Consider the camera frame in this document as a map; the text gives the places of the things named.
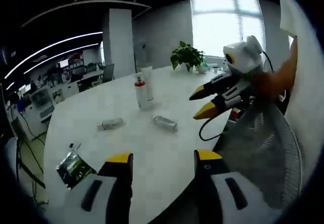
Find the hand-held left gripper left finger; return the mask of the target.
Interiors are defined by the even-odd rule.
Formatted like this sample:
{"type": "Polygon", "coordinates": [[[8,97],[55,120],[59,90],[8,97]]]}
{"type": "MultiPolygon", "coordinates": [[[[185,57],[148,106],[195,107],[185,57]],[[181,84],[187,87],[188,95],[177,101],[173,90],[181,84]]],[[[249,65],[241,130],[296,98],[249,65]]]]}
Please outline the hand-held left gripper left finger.
{"type": "Polygon", "coordinates": [[[65,197],[64,223],[129,223],[133,154],[113,155],[65,197]]]}

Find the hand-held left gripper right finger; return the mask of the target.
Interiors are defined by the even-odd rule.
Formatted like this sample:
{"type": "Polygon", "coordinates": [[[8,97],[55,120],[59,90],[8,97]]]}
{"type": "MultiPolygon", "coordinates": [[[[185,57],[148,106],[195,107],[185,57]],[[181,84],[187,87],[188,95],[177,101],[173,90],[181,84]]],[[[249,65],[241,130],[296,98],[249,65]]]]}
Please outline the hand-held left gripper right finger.
{"type": "Polygon", "coordinates": [[[194,151],[195,201],[200,223],[267,223],[270,207],[262,192],[238,172],[229,171],[214,151],[194,151]]]}

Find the person's right hand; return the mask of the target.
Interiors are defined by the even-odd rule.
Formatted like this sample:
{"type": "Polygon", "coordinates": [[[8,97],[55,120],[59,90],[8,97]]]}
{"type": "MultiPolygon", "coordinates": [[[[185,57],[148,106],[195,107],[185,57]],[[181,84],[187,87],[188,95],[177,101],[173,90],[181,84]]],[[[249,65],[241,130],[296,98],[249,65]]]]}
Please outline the person's right hand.
{"type": "Polygon", "coordinates": [[[275,101],[285,90],[292,89],[295,72],[296,64],[292,63],[291,60],[287,60],[277,72],[255,74],[252,82],[259,96],[270,101],[275,101]]]}

